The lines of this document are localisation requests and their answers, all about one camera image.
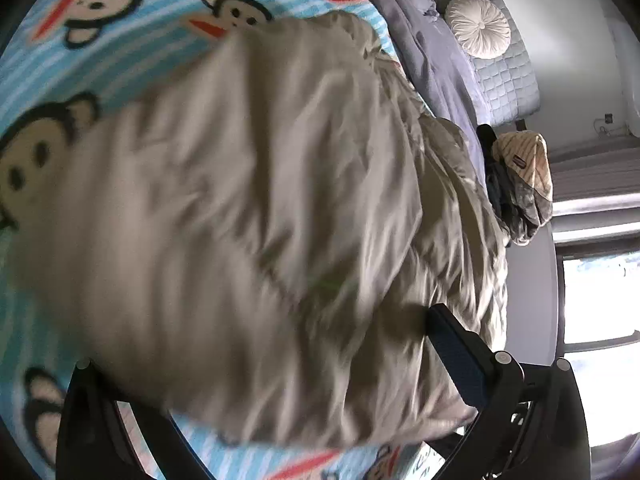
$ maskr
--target white pillow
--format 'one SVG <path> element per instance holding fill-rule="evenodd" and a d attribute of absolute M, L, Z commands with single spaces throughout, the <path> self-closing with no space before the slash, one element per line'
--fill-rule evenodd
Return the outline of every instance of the white pillow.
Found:
<path fill-rule="evenodd" d="M 507 18 L 488 0 L 451 0 L 445 20 L 458 43 L 474 57 L 501 56 L 511 43 Z"/>

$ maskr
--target white wall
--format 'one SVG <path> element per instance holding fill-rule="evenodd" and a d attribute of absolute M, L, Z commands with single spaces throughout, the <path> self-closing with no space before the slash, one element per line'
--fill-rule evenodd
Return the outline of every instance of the white wall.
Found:
<path fill-rule="evenodd" d="M 625 123 L 616 53 L 600 0 L 504 0 L 536 71 L 542 108 L 527 126 L 550 150 L 597 138 L 596 118 Z"/>

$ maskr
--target bright window light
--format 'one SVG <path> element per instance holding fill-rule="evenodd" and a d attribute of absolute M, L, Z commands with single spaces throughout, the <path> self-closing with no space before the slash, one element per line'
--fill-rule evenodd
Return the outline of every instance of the bright window light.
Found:
<path fill-rule="evenodd" d="M 564 342 L 616 339 L 640 330 L 640 252 L 564 261 Z M 640 431 L 640 343 L 567 353 L 590 446 Z"/>
<path fill-rule="evenodd" d="M 606 236 L 624 235 L 640 232 L 640 222 L 629 224 L 611 225 L 606 227 L 593 227 L 590 229 L 578 229 L 576 231 L 554 232 L 556 243 L 571 242 L 574 240 L 588 240 L 590 238 L 601 238 Z"/>
<path fill-rule="evenodd" d="M 597 198 L 579 198 L 554 202 L 554 216 L 590 213 L 596 211 L 612 211 L 640 206 L 640 193 L 625 195 L 600 196 Z"/>

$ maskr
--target crumpled beige comforter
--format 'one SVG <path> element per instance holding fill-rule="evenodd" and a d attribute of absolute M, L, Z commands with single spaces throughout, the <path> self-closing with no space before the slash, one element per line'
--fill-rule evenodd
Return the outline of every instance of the crumpled beige comforter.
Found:
<path fill-rule="evenodd" d="M 452 123 L 358 17 L 230 33 L 75 146 L 17 281 L 126 390 L 229 439 L 431 439 L 474 415 L 424 336 L 506 336 L 504 237 Z"/>

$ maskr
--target gray curtain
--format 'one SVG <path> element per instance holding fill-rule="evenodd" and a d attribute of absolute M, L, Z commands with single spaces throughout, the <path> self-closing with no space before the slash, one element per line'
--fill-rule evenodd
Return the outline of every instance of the gray curtain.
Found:
<path fill-rule="evenodd" d="M 564 233 L 636 222 L 640 222 L 640 207 L 554 216 L 551 227 L 555 233 Z"/>
<path fill-rule="evenodd" d="M 640 139 L 614 137 L 551 153 L 554 202 L 640 193 Z"/>

